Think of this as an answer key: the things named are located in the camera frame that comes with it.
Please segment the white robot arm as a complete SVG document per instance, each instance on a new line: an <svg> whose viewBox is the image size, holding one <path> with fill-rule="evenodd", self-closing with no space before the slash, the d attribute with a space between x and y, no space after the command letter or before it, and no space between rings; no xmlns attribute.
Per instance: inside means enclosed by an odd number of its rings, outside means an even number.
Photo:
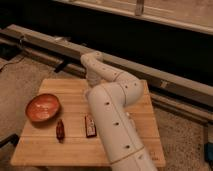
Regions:
<svg viewBox="0 0 213 171"><path fill-rule="evenodd" d="M104 64L101 52L83 54L90 90L87 100L112 171L157 171L125 107L137 102L143 85L134 75Z"/></svg>

